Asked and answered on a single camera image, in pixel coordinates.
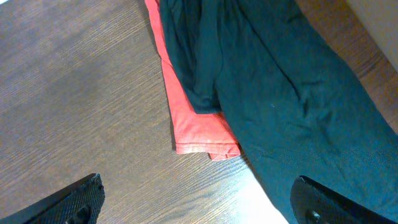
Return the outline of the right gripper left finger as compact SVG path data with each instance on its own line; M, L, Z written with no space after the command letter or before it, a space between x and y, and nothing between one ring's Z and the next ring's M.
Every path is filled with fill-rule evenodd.
M96 224L105 201L99 174L92 173L1 219L1 224Z

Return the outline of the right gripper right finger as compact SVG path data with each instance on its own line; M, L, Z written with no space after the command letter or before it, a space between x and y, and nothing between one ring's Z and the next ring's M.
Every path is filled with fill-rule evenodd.
M397 224L304 175L292 185L290 204L299 224Z

